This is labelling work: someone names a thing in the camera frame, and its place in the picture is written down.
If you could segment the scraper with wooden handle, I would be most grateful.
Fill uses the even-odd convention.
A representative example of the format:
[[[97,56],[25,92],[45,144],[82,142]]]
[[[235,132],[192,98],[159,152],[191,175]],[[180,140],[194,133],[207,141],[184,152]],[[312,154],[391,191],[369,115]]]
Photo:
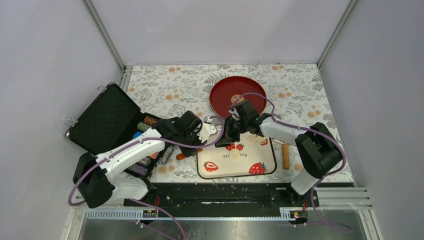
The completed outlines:
[[[202,151],[203,151],[203,148],[184,150],[184,151],[181,151],[181,153],[177,154],[175,158],[178,161],[182,161],[186,158],[194,157],[197,153]]]

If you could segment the red round lacquer tray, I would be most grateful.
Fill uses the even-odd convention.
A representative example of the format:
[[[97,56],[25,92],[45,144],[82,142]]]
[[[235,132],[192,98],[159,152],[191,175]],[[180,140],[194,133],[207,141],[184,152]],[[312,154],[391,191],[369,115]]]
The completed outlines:
[[[245,93],[266,96],[263,87],[255,80],[244,76],[229,76],[218,81],[211,89],[209,103],[212,110],[221,118],[230,116],[229,106]]]

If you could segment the strawberry print tray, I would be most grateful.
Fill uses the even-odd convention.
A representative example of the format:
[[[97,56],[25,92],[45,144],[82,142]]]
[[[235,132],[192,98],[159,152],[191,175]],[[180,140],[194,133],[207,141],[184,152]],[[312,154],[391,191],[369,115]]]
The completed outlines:
[[[250,133],[241,134],[240,142],[230,146],[204,148],[196,159],[203,179],[269,175],[277,169],[271,140]]]

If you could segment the wooden dough roller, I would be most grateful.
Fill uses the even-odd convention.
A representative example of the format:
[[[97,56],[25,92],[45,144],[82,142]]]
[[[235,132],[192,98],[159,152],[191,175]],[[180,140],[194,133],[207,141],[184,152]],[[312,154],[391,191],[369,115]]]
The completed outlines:
[[[290,145],[276,138],[274,138],[273,140],[281,144],[282,167],[284,170],[289,170],[290,169],[290,154],[289,154]]]

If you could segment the metal ring cutter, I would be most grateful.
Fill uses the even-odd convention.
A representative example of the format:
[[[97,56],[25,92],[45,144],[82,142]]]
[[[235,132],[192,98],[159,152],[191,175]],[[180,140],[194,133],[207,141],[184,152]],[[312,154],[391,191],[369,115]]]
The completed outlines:
[[[222,128],[221,128],[221,130],[222,130],[223,132],[227,131],[228,129],[230,129],[230,128],[231,128],[231,126],[232,126],[233,122],[234,122],[234,119],[233,119],[233,118],[231,118],[231,117],[227,117],[227,118],[224,120],[224,123],[222,124]]]

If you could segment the white dough ball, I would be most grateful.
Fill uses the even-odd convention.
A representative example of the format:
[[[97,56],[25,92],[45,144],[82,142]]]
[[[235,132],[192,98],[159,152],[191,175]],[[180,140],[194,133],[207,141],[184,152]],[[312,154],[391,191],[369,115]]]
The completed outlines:
[[[267,138],[266,137],[263,137],[263,136],[259,136],[259,135],[257,135],[257,134],[251,134],[251,135],[249,135],[248,137],[247,137],[247,140],[249,141],[249,142],[262,142],[262,141],[264,141],[264,140],[266,140]]]

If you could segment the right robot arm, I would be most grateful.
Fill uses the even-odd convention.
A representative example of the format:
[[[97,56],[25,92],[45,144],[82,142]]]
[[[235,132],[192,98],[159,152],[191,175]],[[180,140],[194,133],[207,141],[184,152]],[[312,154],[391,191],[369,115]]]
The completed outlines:
[[[293,206],[307,199],[307,192],[319,184],[338,163],[346,162],[341,146],[321,122],[310,127],[282,122],[273,114],[259,114],[249,100],[243,100],[229,108],[232,113],[222,127],[222,135],[215,147],[227,147],[240,140],[241,134],[278,139],[297,147],[303,170],[290,183],[287,201]]]

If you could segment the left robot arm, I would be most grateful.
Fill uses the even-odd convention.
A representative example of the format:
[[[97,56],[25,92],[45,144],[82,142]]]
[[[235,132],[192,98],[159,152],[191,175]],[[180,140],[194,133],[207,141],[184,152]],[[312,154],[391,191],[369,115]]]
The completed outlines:
[[[198,149],[214,145],[208,139],[218,133],[210,116],[201,120],[191,111],[181,117],[160,119],[138,137],[103,153],[81,155],[72,178],[74,183],[67,203],[71,207],[87,204],[97,208],[111,199],[135,199],[148,206],[155,200],[155,192],[143,179],[119,178],[119,174],[151,154],[170,146],[178,146],[185,156],[196,154]]]

